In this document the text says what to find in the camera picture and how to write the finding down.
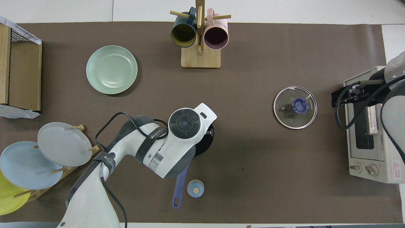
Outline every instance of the warning label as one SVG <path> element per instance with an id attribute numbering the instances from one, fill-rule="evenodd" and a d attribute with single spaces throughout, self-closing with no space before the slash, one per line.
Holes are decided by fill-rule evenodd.
<path id="1" fill-rule="evenodd" d="M 401 166 L 400 161 L 392 161 L 392 174 L 394 175 L 394 180 L 401 180 Z"/>

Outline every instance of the blue pan handle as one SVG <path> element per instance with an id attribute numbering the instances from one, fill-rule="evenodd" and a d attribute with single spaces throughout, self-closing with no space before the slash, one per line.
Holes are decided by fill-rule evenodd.
<path id="1" fill-rule="evenodd" d="M 172 207 L 174 209 L 179 209 L 181 205 L 181 198 L 183 197 L 183 191 L 184 191 L 184 183 L 185 183 L 185 176 L 188 171 L 188 167 L 190 164 L 188 164 L 183 171 L 177 175 L 176 178 L 176 185 L 175 185 L 175 192 L 173 194 L 173 201 L 172 201 Z"/>

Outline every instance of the black cable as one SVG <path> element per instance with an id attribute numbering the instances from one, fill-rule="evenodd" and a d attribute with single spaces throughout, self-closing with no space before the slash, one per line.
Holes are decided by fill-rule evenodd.
<path id="1" fill-rule="evenodd" d="M 97 132 L 96 137 L 95 137 L 96 143 L 99 144 L 99 145 L 103 148 L 103 150 L 106 151 L 106 152 L 107 152 L 107 147 L 105 147 L 102 143 L 100 143 L 100 142 L 97 140 L 97 137 L 101 134 L 102 131 L 104 131 L 104 129 L 111 123 L 111 121 L 113 121 L 113 119 L 115 119 L 115 117 L 117 117 L 118 115 L 121 115 L 121 114 L 122 114 L 122 115 L 126 115 L 126 116 L 129 118 L 129 120 L 132 122 L 132 124 L 134 125 L 135 129 L 137 129 L 143 136 L 148 137 L 148 135 L 145 134 L 145 132 L 143 132 L 143 131 L 140 129 L 140 127 L 138 127 L 138 126 L 135 124 L 134 120 L 131 118 L 130 115 L 128 115 L 128 114 L 125 113 L 125 112 L 118 112 L 118 113 L 116 113 L 113 117 L 111 117 L 110 120 Z M 166 122 L 164 122 L 163 120 L 159 120 L 159 119 L 154 119 L 154 121 L 158 121 L 158 122 L 163 123 L 163 124 L 166 126 L 166 132 L 167 132 L 168 126 L 167 126 L 167 123 L 166 123 Z M 158 137 L 157 139 L 163 139 L 163 138 L 167 137 L 167 135 L 168 135 L 168 134 L 166 133 L 164 136 L 160 136 L 160 137 Z"/>
<path id="2" fill-rule="evenodd" d="M 397 78 L 395 78 L 395 79 L 393 79 L 393 80 L 391 80 L 391 81 L 385 83 L 385 84 L 382 85 L 381 87 L 379 87 L 379 88 L 378 88 L 376 91 L 374 91 L 365 101 L 363 101 L 363 105 L 362 105 L 362 106 L 358 109 L 358 111 L 354 114 L 354 117 L 353 117 L 353 119 L 349 122 L 349 124 L 346 125 L 346 126 L 343 126 L 343 124 L 340 122 L 340 119 L 339 119 L 339 105 L 340 105 L 340 103 L 341 103 L 341 99 L 342 99 L 342 97 L 344 96 L 344 94 L 347 93 L 347 92 L 349 91 L 349 89 L 351 89 L 353 86 L 360 85 L 360 82 L 355 82 L 355 83 L 353 83 L 353 84 L 351 84 L 351 85 L 349 85 L 349 86 L 346 86 L 346 87 L 342 90 L 342 92 L 339 94 L 339 96 L 338 96 L 338 98 L 337 98 L 337 100 L 336 100 L 336 104 L 335 104 L 335 119 L 336 119 L 337 125 L 338 125 L 341 129 L 344 129 L 344 130 L 349 129 L 349 128 L 357 121 L 357 119 L 359 118 L 359 116 L 361 115 L 361 113 L 363 112 L 363 110 L 367 107 L 367 105 L 368 105 L 371 101 L 373 101 L 373 99 L 374 99 L 377 95 L 379 95 L 379 94 L 380 94 L 384 89 L 386 89 L 387 87 L 391 86 L 392 84 L 394 84 L 394 83 L 396 83 L 396 82 L 398 82 L 398 81 L 401 81 L 401 80 L 404 79 L 404 78 L 405 78 L 405 75 L 402 75 L 402 76 L 400 76 L 400 77 L 397 77 Z"/>
<path id="3" fill-rule="evenodd" d="M 110 188 L 108 187 L 107 183 L 105 183 L 104 177 L 100 177 L 101 183 L 104 186 L 104 189 L 108 192 L 108 194 L 110 194 L 110 196 L 114 199 L 114 201 L 118 204 L 118 206 L 121 208 L 122 213 L 124 213 L 124 220 L 125 220 L 125 228 L 127 228 L 128 226 L 128 218 L 126 216 L 126 212 L 124 207 L 122 206 L 122 204 L 119 202 L 119 200 L 117 199 L 117 197 L 113 194 L 113 192 L 110 190 Z"/>
<path id="4" fill-rule="evenodd" d="M 163 124 L 166 126 L 166 131 L 164 132 L 164 133 L 166 133 L 166 134 L 165 134 L 165 135 L 162 135 L 162 136 L 159 136 L 156 140 L 166 138 L 167 135 L 168 135 L 168 132 L 169 132 L 169 131 L 168 131 L 169 127 L 167 126 L 167 123 L 164 122 L 163 120 L 160 120 L 160 119 L 153 119 L 153 121 L 161 122 L 161 123 L 163 123 Z"/>
<path id="5" fill-rule="evenodd" d="M 129 120 L 132 122 L 132 124 L 134 125 L 135 129 L 137 129 L 143 136 L 145 136 L 145 137 L 148 136 L 147 134 L 145 134 L 145 133 L 140 129 L 140 127 L 138 127 L 138 126 L 135 124 L 134 120 L 131 118 L 130 115 L 128 115 L 128 114 L 125 113 L 125 112 L 118 112 L 118 113 L 116 113 L 113 117 L 111 117 L 111 119 L 98 131 L 98 133 L 96 134 L 96 137 L 95 137 L 96 143 L 99 144 L 99 145 L 104 149 L 105 152 L 107 152 L 107 148 L 97 140 L 97 137 L 98 137 L 98 136 L 100 135 L 100 133 L 111 123 L 111 121 L 113 121 L 113 119 L 115 119 L 115 117 L 117 117 L 118 115 L 121 115 L 121 114 L 126 115 L 126 116 L 129 118 Z M 153 119 L 153 120 L 154 120 L 154 121 L 161 122 L 161 123 L 163 123 L 163 124 L 166 126 L 166 135 L 160 136 L 160 137 L 158 137 L 156 140 L 158 140 L 158 139 L 163 139 L 163 138 L 167 137 L 167 135 L 168 135 L 168 133 L 167 133 L 167 132 L 168 132 L 168 125 L 167 125 L 167 123 L 164 122 L 163 120 L 160 120 L 160 119 Z M 102 183 L 104 189 L 111 195 L 111 197 L 114 199 L 114 201 L 115 201 L 115 202 L 118 204 L 118 206 L 121 208 L 122 213 L 124 214 L 125 228 L 127 228 L 127 226 L 128 226 L 128 219 L 127 219 L 127 215 L 126 215 L 126 212 L 125 212 L 124 207 L 123 207 L 122 204 L 119 202 L 119 200 L 117 199 L 117 197 L 113 194 L 113 192 L 110 190 L 110 188 L 108 187 L 107 183 L 105 182 L 103 176 L 100 176 L 100 180 L 101 180 L 101 183 Z"/>

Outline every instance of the small blue container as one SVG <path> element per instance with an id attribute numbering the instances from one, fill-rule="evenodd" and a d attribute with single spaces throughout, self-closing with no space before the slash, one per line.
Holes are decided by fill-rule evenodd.
<path id="1" fill-rule="evenodd" d="M 204 184 L 197 179 L 190 181 L 187 185 L 187 192 L 193 198 L 198 198 L 204 193 Z"/>

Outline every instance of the wooden peg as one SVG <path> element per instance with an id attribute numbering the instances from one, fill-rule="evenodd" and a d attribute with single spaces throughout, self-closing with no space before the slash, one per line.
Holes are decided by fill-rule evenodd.
<path id="1" fill-rule="evenodd" d="M 176 12 L 176 11 L 173 11 L 173 10 L 170 10 L 170 14 L 176 15 L 176 16 L 180 16 L 180 17 L 185 17 L 185 18 L 188 18 L 188 17 L 189 17 L 188 14 L 179 13 L 179 12 Z M 229 18 L 231 18 L 231 17 L 232 17 L 231 14 L 227 14 L 227 15 L 215 16 L 215 17 L 213 17 L 212 19 L 214 19 L 214 20 L 220 20 L 220 19 L 229 19 Z M 197 23 L 198 23 L 199 21 L 201 21 L 201 19 L 198 17 L 198 14 L 197 14 L 197 17 L 194 18 L 194 20 L 197 20 Z"/>
<path id="2" fill-rule="evenodd" d="M 203 15 L 203 6 L 199 5 L 198 6 L 198 12 L 197 12 L 197 28 L 201 28 L 201 24 L 202 24 L 202 15 Z"/>
<path id="3" fill-rule="evenodd" d="M 72 126 L 72 128 L 79 129 L 80 131 L 85 130 L 85 127 L 83 126 L 83 124 L 80 124 L 79 126 Z"/>
<path id="4" fill-rule="evenodd" d="M 199 53 L 201 53 L 201 50 L 204 50 L 204 43 L 203 43 L 203 36 L 202 35 L 198 36 L 197 42 L 198 42 L 197 51 Z"/>
<path id="5" fill-rule="evenodd" d="M 230 14 L 212 17 L 212 19 L 214 20 L 229 19 L 229 18 L 231 18 Z"/>
<path id="6" fill-rule="evenodd" d="M 173 10 L 170 10 L 170 14 L 172 14 L 172 15 L 176 15 L 176 16 L 180 16 L 180 17 L 185 17 L 185 18 L 188 18 L 188 17 L 189 17 L 189 15 L 188 15 L 188 14 L 185 14 L 185 13 L 179 13 L 179 12 L 176 12 L 176 11 L 173 11 Z"/>
<path id="7" fill-rule="evenodd" d="M 34 192 L 34 190 L 24 191 L 22 193 L 15 194 L 13 197 L 16 198 L 16 197 L 19 197 L 19 196 L 22 196 L 22 195 L 25 195 L 25 194 L 28 194 L 28 193 L 31 193 L 31 192 Z"/>
<path id="8" fill-rule="evenodd" d="M 98 151 L 100 151 L 100 148 L 99 148 L 98 146 L 94 146 L 94 147 L 88 149 L 88 151 L 92 151 L 93 154 L 95 154 L 95 153 L 97 153 Z"/>
<path id="9" fill-rule="evenodd" d="M 54 174 L 54 173 L 57 173 L 57 172 L 60 172 L 60 171 L 65 171 L 65 170 L 68 170 L 68 168 L 67 168 L 67 167 L 63 167 L 63 168 L 58 169 L 58 170 L 50 171 L 49 174 Z"/>

